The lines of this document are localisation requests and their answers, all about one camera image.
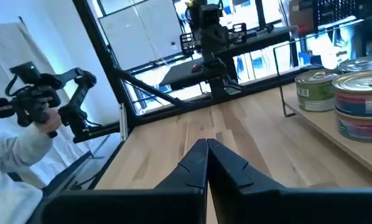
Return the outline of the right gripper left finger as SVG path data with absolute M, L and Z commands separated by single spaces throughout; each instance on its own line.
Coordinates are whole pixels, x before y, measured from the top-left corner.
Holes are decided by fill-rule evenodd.
M 48 200 L 34 224 L 206 224 L 208 143 L 199 139 L 153 189 L 78 190 Z

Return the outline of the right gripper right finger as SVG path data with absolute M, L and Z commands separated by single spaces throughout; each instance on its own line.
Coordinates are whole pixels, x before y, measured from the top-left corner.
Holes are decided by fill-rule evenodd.
M 218 224 L 372 224 L 372 187 L 288 188 L 216 139 L 207 143 Z

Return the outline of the pull-tab tuna can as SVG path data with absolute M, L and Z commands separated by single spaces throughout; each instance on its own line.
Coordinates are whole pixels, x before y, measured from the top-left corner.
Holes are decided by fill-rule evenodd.
M 335 78 L 332 85 L 339 112 L 372 118 L 372 70 L 346 73 Z
M 352 116 L 335 110 L 338 132 L 354 141 L 372 142 L 372 117 Z

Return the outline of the silver-lid tuna can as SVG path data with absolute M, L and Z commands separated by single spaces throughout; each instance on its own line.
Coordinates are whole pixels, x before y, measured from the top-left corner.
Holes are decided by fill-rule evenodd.
M 372 56 L 346 60 L 340 63 L 337 69 L 345 73 L 372 70 Z
M 310 112 L 326 112 L 335 108 L 332 82 L 342 76 L 339 70 L 310 70 L 295 77 L 299 108 Z

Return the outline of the person's hand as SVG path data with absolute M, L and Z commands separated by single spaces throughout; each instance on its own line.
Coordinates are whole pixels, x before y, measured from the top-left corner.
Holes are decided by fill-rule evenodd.
M 44 112 L 48 115 L 48 120 L 42 124 L 35 123 L 34 126 L 44 134 L 52 133 L 56 131 L 61 125 L 62 120 L 58 111 L 54 108 L 46 108 Z

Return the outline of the person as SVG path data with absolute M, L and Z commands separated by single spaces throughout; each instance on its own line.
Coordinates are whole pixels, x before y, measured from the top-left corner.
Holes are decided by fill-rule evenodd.
M 39 162 L 53 147 L 53 139 L 34 124 L 20 134 L 0 129 L 0 224 L 26 224 L 42 201 L 40 189 L 9 176 Z

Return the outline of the black desk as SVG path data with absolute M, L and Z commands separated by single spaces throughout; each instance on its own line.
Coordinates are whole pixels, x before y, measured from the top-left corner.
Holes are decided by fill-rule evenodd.
M 271 33 L 263 31 L 256 37 L 247 38 L 245 44 L 232 45 L 230 48 L 216 53 L 215 56 L 221 58 L 227 67 L 230 77 L 235 80 L 237 79 L 237 67 L 235 66 L 233 57 L 290 41 L 290 33 L 298 32 L 298 30 L 299 28 L 297 26 L 275 27 Z M 204 81 L 202 72 L 192 72 L 192 67 L 202 62 L 203 59 L 199 58 L 171 67 L 159 85 L 170 85 L 172 90 L 179 90 Z

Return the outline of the white fabric screen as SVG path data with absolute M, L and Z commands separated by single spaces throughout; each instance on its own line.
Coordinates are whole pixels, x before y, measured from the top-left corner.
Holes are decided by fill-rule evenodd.
M 0 97 L 4 96 L 4 89 L 13 77 L 9 69 L 29 61 L 34 62 L 41 72 L 53 73 L 48 59 L 23 24 L 0 24 Z M 0 119 L 0 129 L 11 134 L 24 131 L 15 116 Z M 114 133 L 78 144 L 72 139 L 70 128 L 61 127 L 49 153 L 40 162 L 12 177 L 48 191 L 91 188 L 97 183 L 121 136 Z

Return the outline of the dark perforated panel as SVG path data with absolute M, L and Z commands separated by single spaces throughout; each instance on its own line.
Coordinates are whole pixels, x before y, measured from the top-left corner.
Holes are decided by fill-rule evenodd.
M 372 16 L 372 0 L 314 0 L 314 26 L 331 24 L 350 16 Z

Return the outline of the wooden shelf with black frame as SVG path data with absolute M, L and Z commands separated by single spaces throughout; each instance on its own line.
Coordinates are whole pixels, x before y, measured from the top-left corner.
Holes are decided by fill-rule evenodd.
M 277 74 L 276 81 L 281 93 L 281 103 L 286 117 L 298 117 L 304 124 L 314 128 L 323 137 L 336 145 L 339 150 L 345 152 L 348 158 L 352 158 L 361 166 L 372 173 L 372 142 L 354 141 L 342 136 L 338 132 L 335 111 L 308 112 L 299 108 L 297 97 L 284 96 L 284 87 L 295 90 L 294 84 L 286 84 L 287 74 Z

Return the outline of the silver edge bracket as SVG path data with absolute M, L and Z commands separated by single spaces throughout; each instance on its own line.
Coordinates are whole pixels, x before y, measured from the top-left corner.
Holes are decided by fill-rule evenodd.
M 119 132 L 121 135 L 121 141 L 125 142 L 128 138 L 128 119 L 126 107 L 123 103 L 119 104 Z

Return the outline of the black metal rig frame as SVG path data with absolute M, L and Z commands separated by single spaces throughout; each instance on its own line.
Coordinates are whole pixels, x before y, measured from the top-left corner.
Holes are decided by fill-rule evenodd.
M 63 1 L 65 3 L 69 3 L 74 8 L 74 10 L 76 10 L 78 14 L 77 18 L 83 24 L 83 32 L 88 35 L 90 45 L 93 46 L 95 54 L 102 67 L 103 73 L 106 75 L 105 79 L 110 84 L 110 87 L 116 97 L 118 104 L 123 103 L 126 107 L 128 131 L 138 126 L 181 115 L 191 111 L 200 110 L 202 108 L 207 108 L 213 105 L 224 103 L 226 101 L 235 100 L 237 98 L 252 95 L 254 93 L 259 93 L 276 86 L 276 78 L 272 77 L 267 80 L 263 80 L 263 86 L 258 86 L 257 83 L 253 83 L 250 84 L 249 87 L 247 87 L 247 90 L 245 90 L 244 93 L 236 93 L 234 95 L 227 95 L 221 98 L 214 98 L 212 96 L 208 96 L 207 94 L 188 100 L 180 100 L 178 98 L 174 98 L 134 78 L 132 75 L 122 70 L 118 66 L 112 54 L 108 51 L 108 48 L 104 43 L 103 36 L 99 31 L 94 15 L 89 7 L 88 0 L 46 1 L 50 3 Z M 288 75 L 288 77 L 285 78 L 286 84 L 293 82 L 293 79 L 303 72 L 318 70 L 320 68 L 321 67 L 318 65 L 308 64 L 302 67 L 296 67 L 293 70 L 289 70 L 285 73 Z M 148 91 L 154 96 L 170 102 L 170 105 L 167 107 L 163 107 L 153 113 L 138 116 L 133 110 L 131 100 L 125 90 L 124 82 L 129 82 L 129 84 L 138 87 L 141 90 Z M 73 138 L 74 143 L 89 141 L 91 139 L 99 138 L 108 134 L 120 133 L 119 121 L 102 126 L 92 126 L 90 128 L 82 128 L 80 126 L 72 125 L 71 128 L 73 134 L 75 135 L 75 137 Z

